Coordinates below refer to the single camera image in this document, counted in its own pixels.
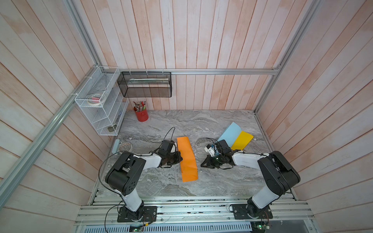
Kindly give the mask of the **light blue paper sheet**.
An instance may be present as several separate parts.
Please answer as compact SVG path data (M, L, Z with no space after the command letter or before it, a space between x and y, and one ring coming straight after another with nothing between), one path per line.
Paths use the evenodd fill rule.
M235 122L232 122L220 136L218 141L225 140L229 147L232 147L239 135L241 134L242 129Z

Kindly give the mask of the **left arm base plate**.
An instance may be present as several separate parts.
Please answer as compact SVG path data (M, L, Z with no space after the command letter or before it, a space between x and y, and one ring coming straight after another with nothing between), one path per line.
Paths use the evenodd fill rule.
M155 222L157 218L156 206L140 207L137 211L131 211L127 207L119 209L117 222L135 223L135 222Z

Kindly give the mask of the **orange paper sheet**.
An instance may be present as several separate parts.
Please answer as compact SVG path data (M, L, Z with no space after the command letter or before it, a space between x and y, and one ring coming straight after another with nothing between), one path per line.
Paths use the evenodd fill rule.
M188 137L177 138L178 150L183 160L180 162L182 181L184 183L198 179L198 169L191 143Z

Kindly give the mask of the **yellow paper sheet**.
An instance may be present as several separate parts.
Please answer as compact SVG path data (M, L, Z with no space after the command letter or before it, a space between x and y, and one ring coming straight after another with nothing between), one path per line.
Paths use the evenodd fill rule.
M236 141L231 146L231 149L232 150L244 150L253 138L254 138L253 135L247 132L241 131Z

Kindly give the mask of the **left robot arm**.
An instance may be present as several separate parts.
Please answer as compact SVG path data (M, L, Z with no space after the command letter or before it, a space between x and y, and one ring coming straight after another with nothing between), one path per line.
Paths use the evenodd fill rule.
M163 140L157 149L146 154L121 152L106 174L105 182L114 192L120 194L125 208L134 214L143 207L143 200L136 191L142 172L152 168L171 168L182 161L177 144L172 140Z

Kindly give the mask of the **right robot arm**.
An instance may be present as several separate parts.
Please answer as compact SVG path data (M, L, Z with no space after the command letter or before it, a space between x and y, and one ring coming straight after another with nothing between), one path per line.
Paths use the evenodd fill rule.
M205 147L207 158L202 168L221 169L223 165L244 166L261 171L265 185L247 202L246 210L251 218L256 218L273 201L300 183L301 178L295 168L279 151L271 153L250 153L230 148L225 140L214 141Z

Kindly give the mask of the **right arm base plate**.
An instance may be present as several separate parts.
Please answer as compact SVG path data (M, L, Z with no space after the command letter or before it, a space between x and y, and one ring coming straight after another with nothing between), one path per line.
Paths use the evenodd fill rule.
M251 204L232 204L231 212L234 214L236 220L242 219L272 219L273 214L270 206L267 205L263 209L258 209Z

